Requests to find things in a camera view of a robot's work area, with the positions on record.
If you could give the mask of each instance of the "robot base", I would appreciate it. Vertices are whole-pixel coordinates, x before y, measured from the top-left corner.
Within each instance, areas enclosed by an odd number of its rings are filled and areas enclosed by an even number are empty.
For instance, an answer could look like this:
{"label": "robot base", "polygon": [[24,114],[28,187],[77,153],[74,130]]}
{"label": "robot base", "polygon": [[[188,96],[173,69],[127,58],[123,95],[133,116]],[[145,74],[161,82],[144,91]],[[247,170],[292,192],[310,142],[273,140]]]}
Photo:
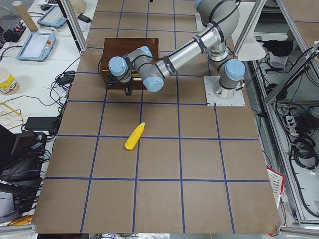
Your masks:
{"label": "robot base", "polygon": [[216,96],[213,92],[215,82],[219,80],[219,76],[204,76],[207,106],[245,106],[245,100],[242,90],[235,92],[230,99],[224,100]]}

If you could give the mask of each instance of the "black computer mouse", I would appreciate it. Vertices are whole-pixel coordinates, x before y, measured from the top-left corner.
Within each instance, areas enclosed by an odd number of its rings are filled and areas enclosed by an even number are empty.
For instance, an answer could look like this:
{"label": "black computer mouse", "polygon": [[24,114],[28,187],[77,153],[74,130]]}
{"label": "black computer mouse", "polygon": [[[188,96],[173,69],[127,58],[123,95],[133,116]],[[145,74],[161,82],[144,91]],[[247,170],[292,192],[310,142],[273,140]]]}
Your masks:
{"label": "black computer mouse", "polygon": [[50,9],[50,7],[52,7],[52,5],[49,5],[49,4],[43,4],[40,6],[42,11],[47,11]]}

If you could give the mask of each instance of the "tan tile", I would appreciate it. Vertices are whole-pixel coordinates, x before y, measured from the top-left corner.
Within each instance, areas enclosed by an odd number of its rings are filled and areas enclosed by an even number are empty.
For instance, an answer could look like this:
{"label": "tan tile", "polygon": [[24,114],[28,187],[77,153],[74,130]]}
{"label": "tan tile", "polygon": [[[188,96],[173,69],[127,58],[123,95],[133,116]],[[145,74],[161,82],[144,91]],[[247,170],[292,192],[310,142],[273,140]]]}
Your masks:
{"label": "tan tile", "polygon": [[163,103],[176,103],[177,102],[177,89],[176,89],[176,76],[169,76],[164,80],[163,88],[158,92],[143,92],[144,102],[163,102]]}
{"label": "tan tile", "polygon": [[99,0],[95,11],[121,11],[123,0]]}
{"label": "tan tile", "polygon": [[224,179],[217,140],[182,140],[181,160],[185,179]]}
{"label": "tan tile", "polygon": [[166,14],[149,14],[148,30],[174,31],[174,16]]}
{"label": "tan tile", "polygon": [[70,90],[70,100],[103,101],[106,87],[98,74],[77,73]]}
{"label": "tan tile", "polygon": [[68,102],[59,134],[97,135],[103,103]]}
{"label": "tan tile", "polygon": [[182,233],[179,182],[138,182],[136,232]]}
{"label": "tan tile", "polygon": [[32,219],[36,232],[79,233],[88,183],[88,180],[46,179]]}
{"label": "tan tile", "polygon": [[124,12],[148,12],[148,0],[125,0],[123,11]]}
{"label": "tan tile", "polygon": [[135,178],[137,147],[124,148],[127,138],[100,138],[93,176],[99,178]]}
{"label": "tan tile", "polygon": [[106,100],[111,102],[141,102],[142,91],[133,91],[131,96],[125,95],[124,91],[109,90],[106,95]]}
{"label": "tan tile", "polygon": [[193,34],[197,32],[195,15],[176,15],[175,16],[176,31],[192,31]]}
{"label": "tan tile", "polygon": [[95,12],[91,28],[117,29],[119,27],[120,15],[119,12]]}
{"label": "tan tile", "polygon": [[312,47],[314,41],[318,39],[319,23],[296,22],[295,24],[305,40],[307,47]]}
{"label": "tan tile", "polygon": [[217,138],[215,112],[207,106],[179,106],[181,137]]}
{"label": "tan tile", "polygon": [[222,148],[227,179],[269,180],[259,141],[224,140]]}
{"label": "tan tile", "polygon": [[90,177],[96,140],[95,137],[58,137],[46,176]]}
{"label": "tan tile", "polygon": [[130,136],[140,122],[140,104],[105,105],[101,135]]}
{"label": "tan tile", "polygon": [[197,56],[189,63],[178,69],[177,73],[179,75],[207,76],[209,74],[207,55],[201,54]]}
{"label": "tan tile", "polygon": [[175,49],[174,32],[148,31],[147,37],[159,39],[159,51],[173,51]]}
{"label": "tan tile", "polygon": [[90,29],[86,42],[89,47],[103,48],[104,38],[116,37],[117,32],[115,29]]}
{"label": "tan tile", "polygon": [[152,13],[174,13],[172,0],[156,0],[150,3],[149,12]]}
{"label": "tan tile", "polygon": [[143,136],[178,137],[177,106],[143,104]]}
{"label": "tan tile", "polygon": [[254,116],[245,107],[217,107],[222,138],[258,138]]}
{"label": "tan tile", "polygon": [[118,37],[122,38],[145,38],[146,31],[119,30]]}
{"label": "tan tile", "polygon": [[180,103],[206,104],[203,77],[178,77]]}
{"label": "tan tile", "polygon": [[176,33],[176,46],[179,48],[182,45],[186,44],[190,40],[193,40],[192,37],[195,36],[196,33],[192,32],[177,32]]}
{"label": "tan tile", "polygon": [[98,62],[102,57],[102,49],[89,49],[82,53],[77,71],[79,72],[98,72]]}
{"label": "tan tile", "polygon": [[283,2],[286,5],[286,9],[293,21],[319,21],[319,4],[317,0],[283,0]]}
{"label": "tan tile", "polygon": [[133,181],[92,181],[83,232],[131,232],[133,200]]}
{"label": "tan tile", "polygon": [[123,13],[121,16],[121,29],[146,29],[146,13]]}
{"label": "tan tile", "polygon": [[277,233],[280,225],[270,183],[228,183],[236,233]]}
{"label": "tan tile", "polygon": [[183,195],[187,233],[232,233],[224,182],[183,182]]}
{"label": "tan tile", "polygon": [[175,0],[175,14],[195,14],[194,1]]}
{"label": "tan tile", "polygon": [[142,138],[139,178],[179,179],[178,139]]}

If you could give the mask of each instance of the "wooden cylinder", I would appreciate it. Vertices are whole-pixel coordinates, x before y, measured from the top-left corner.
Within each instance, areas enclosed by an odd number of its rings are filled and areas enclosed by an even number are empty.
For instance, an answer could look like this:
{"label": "wooden cylinder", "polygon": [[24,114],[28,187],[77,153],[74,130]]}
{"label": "wooden cylinder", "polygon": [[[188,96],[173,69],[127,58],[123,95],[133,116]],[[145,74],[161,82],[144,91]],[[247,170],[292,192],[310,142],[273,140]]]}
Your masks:
{"label": "wooden cylinder", "polygon": [[14,6],[15,10],[19,13],[22,20],[25,22],[26,26],[29,28],[31,32],[38,31],[38,28],[34,24],[32,18],[30,17],[29,13],[25,9],[21,1],[14,1],[12,3],[12,6]]}

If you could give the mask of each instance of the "paper cup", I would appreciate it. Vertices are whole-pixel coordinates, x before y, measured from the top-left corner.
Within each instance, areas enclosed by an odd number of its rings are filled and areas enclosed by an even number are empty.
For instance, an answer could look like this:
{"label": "paper cup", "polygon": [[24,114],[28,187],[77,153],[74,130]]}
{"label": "paper cup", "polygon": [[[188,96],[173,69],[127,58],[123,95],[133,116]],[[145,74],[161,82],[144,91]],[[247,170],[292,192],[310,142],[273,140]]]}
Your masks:
{"label": "paper cup", "polygon": [[4,95],[12,95],[20,88],[20,84],[15,80],[7,68],[0,67],[0,92]]}

